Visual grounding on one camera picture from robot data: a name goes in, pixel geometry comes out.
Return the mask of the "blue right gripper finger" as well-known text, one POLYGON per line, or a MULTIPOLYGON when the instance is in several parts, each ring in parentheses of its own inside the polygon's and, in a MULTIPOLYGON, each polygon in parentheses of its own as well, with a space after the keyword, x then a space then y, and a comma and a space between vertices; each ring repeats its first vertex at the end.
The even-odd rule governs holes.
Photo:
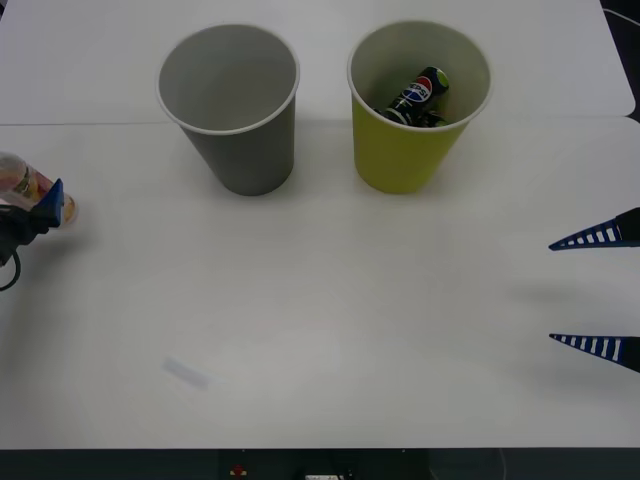
POLYGON ((640 372, 640 338, 638 336, 580 336, 551 333, 549 337, 575 350, 640 372))
POLYGON ((615 218, 593 225, 548 246, 551 251, 588 248, 638 248, 640 208, 636 207, 615 218))

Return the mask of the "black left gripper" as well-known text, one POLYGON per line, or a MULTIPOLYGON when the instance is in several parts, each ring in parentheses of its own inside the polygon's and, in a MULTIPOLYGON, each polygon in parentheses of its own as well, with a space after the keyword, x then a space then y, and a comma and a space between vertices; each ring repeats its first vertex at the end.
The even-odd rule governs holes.
POLYGON ((63 181, 57 179, 51 189, 31 211, 17 206, 1 206, 1 249, 15 250, 30 244, 36 236, 63 223, 63 181))

